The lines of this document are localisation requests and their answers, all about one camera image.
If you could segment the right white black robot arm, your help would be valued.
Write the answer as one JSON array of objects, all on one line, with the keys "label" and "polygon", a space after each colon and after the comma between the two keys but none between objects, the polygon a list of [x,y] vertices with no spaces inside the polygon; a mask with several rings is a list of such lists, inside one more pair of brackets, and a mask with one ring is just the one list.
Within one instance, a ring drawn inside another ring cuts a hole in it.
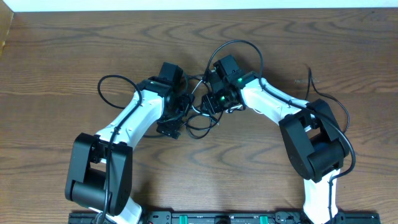
[{"label": "right white black robot arm", "polygon": [[204,110],[215,114],[236,105],[251,108],[277,123],[292,167],[304,179],[304,214],[312,223],[331,223],[338,213],[336,180],[353,147],[340,129],[328,103],[308,102],[274,88],[254,72],[206,72],[211,92]]}]

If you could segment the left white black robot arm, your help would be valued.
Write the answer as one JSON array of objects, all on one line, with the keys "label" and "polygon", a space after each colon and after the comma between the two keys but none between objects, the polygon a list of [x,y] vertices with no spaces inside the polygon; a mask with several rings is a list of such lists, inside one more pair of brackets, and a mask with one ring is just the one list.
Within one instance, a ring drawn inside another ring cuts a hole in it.
[{"label": "left white black robot arm", "polygon": [[138,223],[142,207],[131,198],[132,154],[154,122],[178,138],[177,129],[194,99],[178,93],[179,81],[151,77],[134,85],[131,102],[96,134],[79,134],[72,148],[65,197],[94,210],[83,223]]}]

